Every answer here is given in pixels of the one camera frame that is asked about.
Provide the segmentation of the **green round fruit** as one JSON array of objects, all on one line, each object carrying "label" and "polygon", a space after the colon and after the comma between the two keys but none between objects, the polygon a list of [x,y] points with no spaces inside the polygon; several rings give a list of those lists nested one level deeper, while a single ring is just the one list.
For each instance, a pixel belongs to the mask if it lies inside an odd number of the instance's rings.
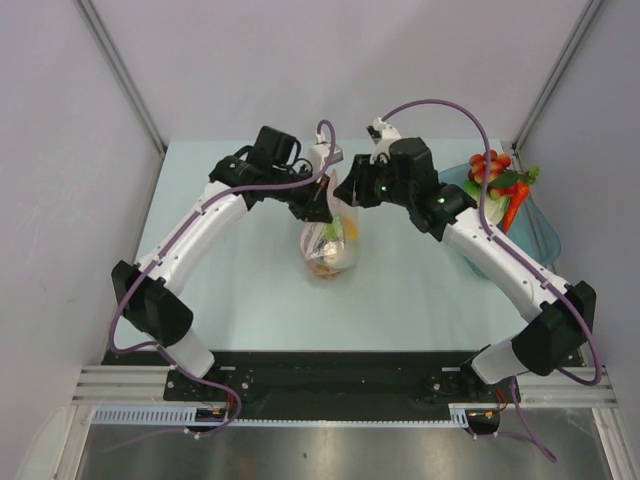
[{"label": "green round fruit", "polygon": [[324,227],[323,235],[324,238],[330,242],[343,241],[345,239],[343,223],[337,219],[335,222],[327,224]]}]

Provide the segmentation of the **yellow toy mango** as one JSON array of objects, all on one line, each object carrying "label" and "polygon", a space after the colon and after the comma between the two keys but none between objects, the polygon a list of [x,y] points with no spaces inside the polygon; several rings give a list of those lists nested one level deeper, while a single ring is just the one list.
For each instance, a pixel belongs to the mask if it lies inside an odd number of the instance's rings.
[{"label": "yellow toy mango", "polygon": [[356,242],[359,240],[358,226],[348,219],[344,222],[345,238],[349,242]]}]

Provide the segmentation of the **clear zip top bag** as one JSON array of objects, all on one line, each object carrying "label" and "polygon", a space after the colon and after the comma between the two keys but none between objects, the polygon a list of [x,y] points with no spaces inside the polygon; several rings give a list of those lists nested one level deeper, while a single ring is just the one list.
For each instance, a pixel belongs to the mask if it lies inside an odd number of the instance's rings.
[{"label": "clear zip top bag", "polygon": [[307,222],[299,247],[307,274],[314,280],[329,280],[352,269],[358,260],[360,229],[358,213],[333,195],[339,183],[336,170],[329,175],[327,200],[333,220]]}]

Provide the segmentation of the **orange toy pineapple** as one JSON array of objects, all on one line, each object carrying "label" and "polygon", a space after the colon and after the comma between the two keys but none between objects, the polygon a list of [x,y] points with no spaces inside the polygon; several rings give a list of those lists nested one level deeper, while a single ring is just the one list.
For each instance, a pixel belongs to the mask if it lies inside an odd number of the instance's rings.
[{"label": "orange toy pineapple", "polygon": [[306,260],[305,267],[306,267],[307,273],[310,275],[312,279],[329,280],[343,273],[346,273],[351,268],[351,265],[335,266],[335,265],[327,265],[326,263],[319,260]]}]

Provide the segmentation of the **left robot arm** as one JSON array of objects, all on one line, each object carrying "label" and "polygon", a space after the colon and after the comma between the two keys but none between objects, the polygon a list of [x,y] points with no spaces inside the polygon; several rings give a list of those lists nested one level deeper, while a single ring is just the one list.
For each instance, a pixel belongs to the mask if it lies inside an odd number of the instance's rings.
[{"label": "left robot arm", "polygon": [[180,300],[189,277],[218,238],[257,203],[273,199],[298,220],[329,223],[327,169],[341,161],[335,129],[322,120],[316,142],[297,171],[300,141],[264,126],[251,145],[219,160],[202,193],[181,222],[147,255],[130,264],[118,262],[111,278],[116,320],[126,319],[184,371],[186,387],[197,398],[214,397],[221,387],[212,369],[215,357],[193,331],[193,312]]}]

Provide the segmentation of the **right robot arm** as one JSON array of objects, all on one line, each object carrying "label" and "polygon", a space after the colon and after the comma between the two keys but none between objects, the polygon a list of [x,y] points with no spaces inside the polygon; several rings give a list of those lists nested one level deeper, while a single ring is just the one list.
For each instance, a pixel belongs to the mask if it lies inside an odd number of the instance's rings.
[{"label": "right robot arm", "polygon": [[467,363],[461,388],[469,399],[486,400],[508,377],[525,372],[547,376],[592,340],[596,294],[589,284],[570,284],[548,272],[491,226],[462,188],[440,181],[422,139],[400,138],[381,145],[376,155],[355,156],[335,196],[352,207],[390,203],[405,208],[420,232],[473,263],[527,323],[521,332],[485,347]]}]

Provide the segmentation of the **teal plastic food tray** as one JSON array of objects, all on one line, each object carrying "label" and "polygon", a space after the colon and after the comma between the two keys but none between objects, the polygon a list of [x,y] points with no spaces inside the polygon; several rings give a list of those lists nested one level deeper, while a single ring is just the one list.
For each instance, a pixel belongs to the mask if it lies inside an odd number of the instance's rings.
[{"label": "teal plastic food tray", "polygon": [[[468,170],[465,165],[458,165],[440,171],[439,179],[441,182],[458,185],[479,201],[479,188],[471,186],[467,177]],[[561,242],[556,231],[531,197],[521,205],[507,236],[544,267],[551,266],[561,253]]]}]

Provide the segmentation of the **white green cabbage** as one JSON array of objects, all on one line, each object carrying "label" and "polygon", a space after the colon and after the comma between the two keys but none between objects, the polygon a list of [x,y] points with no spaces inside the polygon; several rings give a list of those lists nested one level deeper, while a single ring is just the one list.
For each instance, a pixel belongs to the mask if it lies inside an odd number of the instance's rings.
[{"label": "white green cabbage", "polygon": [[[466,180],[463,186],[464,191],[480,206],[482,189],[481,186],[471,180]],[[494,199],[490,194],[487,194],[484,204],[484,212],[488,219],[488,222],[494,225],[498,225],[508,209],[509,197],[502,196]]]}]

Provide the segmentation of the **red strawberry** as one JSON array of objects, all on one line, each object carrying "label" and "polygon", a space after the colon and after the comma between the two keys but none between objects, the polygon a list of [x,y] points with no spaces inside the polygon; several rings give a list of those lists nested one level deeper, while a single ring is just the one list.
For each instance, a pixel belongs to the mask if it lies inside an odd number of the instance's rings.
[{"label": "red strawberry", "polygon": [[509,199],[507,210],[502,219],[502,231],[508,233],[511,229],[520,207],[528,198],[530,188],[540,175],[539,167],[532,167],[525,172],[506,170],[499,177],[489,183],[490,193],[499,193]]}]

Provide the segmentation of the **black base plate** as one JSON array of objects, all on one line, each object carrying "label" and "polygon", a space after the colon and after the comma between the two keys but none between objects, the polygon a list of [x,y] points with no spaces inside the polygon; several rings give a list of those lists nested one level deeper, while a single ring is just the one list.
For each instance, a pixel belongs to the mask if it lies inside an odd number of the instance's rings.
[{"label": "black base plate", "polygon": [[459,367],[468,351],[248,352],[216,355],[206,383],[168,373],[163,399],[230,405],[240,396],[243,420],[421,422],[445,420],[453,403],[495,408],[519,395],[508,380],[482,386]]}]

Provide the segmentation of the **aluminium frame rail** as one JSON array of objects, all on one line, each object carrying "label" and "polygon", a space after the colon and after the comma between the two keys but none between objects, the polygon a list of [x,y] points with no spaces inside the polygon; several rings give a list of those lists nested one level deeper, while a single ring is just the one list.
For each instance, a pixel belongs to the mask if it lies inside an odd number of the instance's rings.
[{"label": "aluminium frame rail", "polygon": [[151,405],[163,402],[168,367],[86,366],[72,403],[77,405]]}]

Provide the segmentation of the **left corner aluminium post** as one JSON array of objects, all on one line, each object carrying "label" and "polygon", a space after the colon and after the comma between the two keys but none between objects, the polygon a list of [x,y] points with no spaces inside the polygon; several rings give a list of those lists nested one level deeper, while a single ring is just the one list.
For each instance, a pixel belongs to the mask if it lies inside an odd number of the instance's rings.
[{"label": "left corner aluminium post", "polygon": [[162,139],[156,122],[95,3],[91,0],[75,0],[74,5],[111,70],[134,116],[155,150],[163,158],[168,149],[166,142]]}]

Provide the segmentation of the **corner aluminium post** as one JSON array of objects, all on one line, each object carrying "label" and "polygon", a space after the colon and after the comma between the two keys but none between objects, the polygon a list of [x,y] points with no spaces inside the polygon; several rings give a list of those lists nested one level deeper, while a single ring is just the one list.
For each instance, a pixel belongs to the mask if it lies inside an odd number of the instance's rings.
[{"label": "corner aluminium post", "polygon": [[168,149],[166,142],[162,139],[156,122],[95,3],[91,0],[75,0],[74,5],[111,70],[134,116],[155,150],[163,158]]},{"label": "corner aluminium post", "polygon": [[561,80],[567,73],[580,47],[588,36],[591,28],[594,26],[598,15],[606,4],[607,1],[605,0],[589,0],[581,10],[576,23],[572,27],[567,40],[562,46],[560,53],[542,86],[542,89],[537,95],[533,105],[525,116],[523,123],[518,129],[517,134],[511,142],[511,149],[516,155],[518,155],[525,146],[530,134],[543,115],[556,89],[560,85]]}]

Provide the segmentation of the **right corner aluminium post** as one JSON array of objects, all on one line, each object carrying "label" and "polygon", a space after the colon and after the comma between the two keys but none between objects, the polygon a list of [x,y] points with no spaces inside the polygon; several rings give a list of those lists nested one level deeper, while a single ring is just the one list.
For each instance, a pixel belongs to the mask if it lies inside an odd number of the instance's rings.
[{"label": "right corner aluminium post", "polygon": [[560,85],[561,80],[567,73],[580,47],[588,36],[591,28],[594,26],[598,15],[606,4],[607,1],[605,0],[589,0],[581,10],[576,23],[572,27],[567,40],[562,46],[560,53],[542,86],[542,89],[537,95],[533,105],[525,116],[523,123],[518,129],[517,134],[511,142],[511,149],[516,155],[518,155],[525,146],[530,134],[543,115],[556,89]]}]

